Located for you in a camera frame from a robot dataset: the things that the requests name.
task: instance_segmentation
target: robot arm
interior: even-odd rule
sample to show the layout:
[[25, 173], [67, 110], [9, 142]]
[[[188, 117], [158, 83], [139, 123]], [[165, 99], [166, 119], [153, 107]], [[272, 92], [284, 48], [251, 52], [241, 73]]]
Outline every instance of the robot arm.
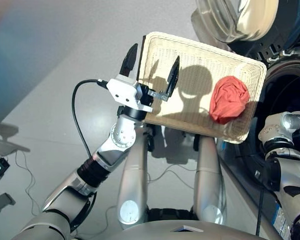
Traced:
[[258, 135], [265, 149], [263, 184], [274, 192], [290, 225], [291, 239], [300, 239], [300, 152], [293, 133], [300, 133], [300, 111], [268, 116]]
[[100, 184], [125, 159], [136, 141], [136, 131], [145, 125], [147, 112], [151, 112], [154, 98], [167, 101], [172, 95], [179, 75], [179, 57], [168, 76], [166, 92], [156, 93], [148, 86], [129, 78], [133, 69], [138, 45], [131, 47], [123, 60], [120, 74], [109, 82], [97, 84], [111, 93], [120, 106], [118, 119], [110, 130], [107, 140], [75, 169], [46, 199], [42, 213], [34, 217], [12, 240], [68, 240], [89, 214], [89, 198]]

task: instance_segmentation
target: red towel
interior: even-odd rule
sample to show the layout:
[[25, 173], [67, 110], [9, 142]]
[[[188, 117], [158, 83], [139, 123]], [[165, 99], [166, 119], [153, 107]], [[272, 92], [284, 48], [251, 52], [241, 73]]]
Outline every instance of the red towel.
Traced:
[[246, 85], [235, 76], [221, 78], [212, 93], [209, 114], [218, 124], [226, 124], [246, 108], [250, 95]]

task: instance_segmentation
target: gray floor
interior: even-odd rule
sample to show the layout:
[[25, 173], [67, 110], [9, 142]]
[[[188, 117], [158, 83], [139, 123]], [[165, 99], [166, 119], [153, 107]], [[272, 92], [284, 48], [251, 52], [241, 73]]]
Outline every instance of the gray floor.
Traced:
[[[0, 128], [0, 149], [8, 153], [17, 144], [24, 150], [27, 166], [35, 177], [32, 197], [41, 206], [47, 195], [87, 157], [77, 133], [71, 95], [81, 80], [109, 80], [120, 69], [127, 50], [141, 43], [152, 31], [197, 40], [191, 24], [195, 0], [3, 0], [0, 12], [0, 89], [21, 99]], [[118, 105], [95, 84], [80, 88], [77, 118], [91, 150], [108, 136], [116, 121]], [[196, 168], [192, 141], [185, 138], [183, 154], [177, 154], [189, 170]], [[170, 155], [148, 156], [148, 171], [155, 179], [169, 166]], [[0, 212], [0, 240], [11, 239], [32, 217], [32, 202], [25, 193], [30, 174], [17, 167], [15, 154], [8, 156], [10, 168], [0, 181], [0, 193], [9, 193], [16, 204]], [[18, 151], [17, 163], [24, 166]], [[84, 239], [104, 239], [121, 230], [116, 201], [123, 164], [102, 184], [96, 204], [78, 228]], [[185, 183], [168, 172], [148, 187], [151, 208], [189, 209], [193, 204], [194, 172], [171, 168]], [[228, 206], [240, 202], [229, 199]], [[229, 225], [254, 232], [255, 217], [231, 209]]]

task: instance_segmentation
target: white wicker basket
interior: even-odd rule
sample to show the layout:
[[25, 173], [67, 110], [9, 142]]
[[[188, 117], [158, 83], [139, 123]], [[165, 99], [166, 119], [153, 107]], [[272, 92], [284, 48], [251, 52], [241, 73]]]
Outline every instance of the white wicker basket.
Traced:
[[[242, 143], [248, 136], [265, 80], [266, 66], [197, 41], [151, 32], [143, 45], [139, 81], [155, 91], [164, 91], [177, 56], [180, 56], [179, 80], [173, 95], [168, 102], [155, 99], [153, 112], [147, 114], [145, 121]], [[209, 107], [216, 83], [225, 76], [240, 79], [249, 91], [250, 100], [238, 118], [221, 125], [210, 118]]]

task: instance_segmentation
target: wire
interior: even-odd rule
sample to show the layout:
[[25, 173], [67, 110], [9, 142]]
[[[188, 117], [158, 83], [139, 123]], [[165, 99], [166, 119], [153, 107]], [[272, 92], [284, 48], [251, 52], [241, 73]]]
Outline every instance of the wire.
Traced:
[[110, 209], [113, 209], [113, 208], [116, 208], [116, 207], [117, 207], [117, 205], [113, 205], [113, 206], [110, 206], [110, 207], [108, 207], [106, 209], [106, 211], [104, 213], [104, 215], [105, 215], [105, 223], [106, 223], [104, 229], [102, 229], [101, 231], [99, 231], [97, 233], [84, 233], [84, 232], [83, 233], [79, 233], [77, 231], [77, 234], [75, 235], [75, 237], [80, 238], [81, 237], [80, 235], [85, 235], [85, 236], [90, 236], [89, 238], [85, 238], [86, 240], [90, 240], [90, 239], [93, 239], [93, 238], [99, 236], [100, 234], [103, 234], [108, 229], [108, 227], [109, 227], [108, 212], [109, 212]]
[[[82, 140], [82, 143], [84, 145], [84, 148], [86, 150], [86, 153], [88, 154], [88, 157], [91, 158], [91, 152], [90, 152], [90, 149], [88, 147], [88, 144], [84, 138], [84, 135], [82, 134], [82, 131], [80, 129], [80, 126], [79, 126], [79, 123], [78, 123], [78, 120], [77, 120], [77, 116], [76, 116], [76, 108], [75, 108], [75, 102], [76, 102], [76, 94], [77, 94], [77, 91], [78, 91], [78, 88], [83, 85], [83, 84], [87, 84], [87, 83], [96, 83], [98, 84], [98, 80], [97, 79], [88, 79], [88, 80], [83, 80], [83, 81], [80, 81], [73, 89], [73, 93], [72, 93], [72, 99], [71, 99], [71, 110], [72, 110], [72, 116], [73, 116], [73, 120], [74, 120], [74, 123], [75, 123], [75, 126], [76, 126], [76, 129], [78, 130], [78, 133], [79, 133], [79, 136]], [[84, 216], [82, 217], [82, 220], [80, 221], [80, 223], [78, 224], [78, 226], [86, 219], [86, 217], [88, 216], [88, 214], [91, 212], [94, 204], [95, 204], [95, 201], [96, 201], [96, 197], [97, 197], [97, 193], [95, 193], [93, 195], [93, 200], [92, 200], [92, 203], [90, 205], [90, 208], [86, 211], [86, 213], [84, 214]]]
[[157, 181], [157, 180], [159, 180], [159, 179], [161, 179], [166, 173], [168, 173], [168, 172], [170, 172], [170, 173], [173, 173], [184, 185], [186, 185], [188, 188], [190, 188], [190, 189], [194, 189], [192, 186], [190, 186], [189, 184], [187, 184], [184, 180], [182, 180], [182, 178], [178, 175], [178, 174], [176, 174], [176, 172], [174, 172], [174, 171], [172, 171], [172, 170], [169, 170], [171, 167], [173, 167], [173, 166], [178, 166], [178, 167], [180, 167], [180, 168], [183, 168], [183, 169], [185, 169], [185, 170], [187, 170], [187, 171], [196, 171], [196, 169], [188, 169], [188, 168], [186, 168], [186, 167], [184, 167], [184, 166], [181, 166], [181, 165], [179, 165], [179, 164], [171, 164], [170, 166], [168, 166], [163, 172], [162, 172], [162, 174], [160, 175], [160, 176], [158, 176], [157, 178], [155, 178], [155, 179], [153, 179], [153, 180], [151, 180], [151, 176], [150, 176], [150, 174], [149, 173], [147, 173], [148, 174], [148, 184], [152, 184], [153, 182], [155, 182], [155, 181]]
[[78, 91], [78, 88], [83, 85], [83, 84], [87, 84], [87, 83], [97, 83], [98, 84], [98, 80], [96, 79], [88, 79], [88, 80], [83, 80], [81, 82], [79, 82], [75, 87], [74, 87], [74, 90], [73, 90], [73, 93], [72, 93], [72, 101], [71, 101], [71, 109], [72, 109], [72, 116], [73, 116], [73, 120], [74, 120], [74, 123], [75, 123], [75, 126], [76, 126], [76, 129], [78, 130], [79, 132], [79, 135], [80, 135], [80, 138], [83, 142], [83, 145], [84, 145], [84, 148], [86, 150], [86, 153], [88, 154], [88, 157], [90, 158], [91, 157], [91, 152], [90, 152], [90, 149], [87, 145], [87, 142], [81, 132], [81, 129], [80, 129], [80, 126], [78, 124], [78, 120], [77, 120], [77, 116], [76, 116], [76, 109], [75, 109], [75, 101], [76, 101], [76, 94], [77, 94], [77, 91]]
[[265, 194], [265, 188], [262, 187], [260, 190], [260, 197], [259, 197], [259, 206], [258, 206], [258, 218], [256, 221], [256, 230], [255, 235], [259, 236], [260, 233], [260, 226], [261, 226], [261, 217], [262, 217], [262, 205], [264, 203], [264, 194]]
[[35, 205], [36, 205], [36, 207], [37, 207], [37, 209], [38, 209], [38, 213], [40, 212], [40, 207], [39, 207], [38, 203], [36, 202], [36, 200], [30, 195], [30, 190], [31, 190], [31, 189], [33, 188], [33, 186], [36, 184], [36, 179], [35, 179], [35, 176], [32, 174], [32, 172], [31, 172], [31, 171], [29, 170], [29, 168], [28, 168], [28, 165], [27, 165], [27, 158], [26, 158], [25, 153], [24, 153], [23, 151], [20, 151], [20, 152], [22, 152], [23, 157], [24, 157], [24, 166], [21, 166], [21, 165], [18, 164], [18, 162], [17, 162], [18, 151], [15, 152], [15, 157], [14, 157], [15, 164], [16, 164], [19, 168], [21, 168], [21, 169], [23, 169], [23, 170], [26, 170], [26, 171], [30, 174], [30, 176], [31, 176], [31, 181], [30, 181], [29, 185], [26, 187], [26, 189], [25, 189], [24, 191], [25, 191], [25, 193], [28, 195], [28, 197], [29, 197], [30, 200], [31, 200], [31, 214], [32, 214], [33, 216], [37, 216], [38, 214], [35, 214], [35, 213], [34, 213]]

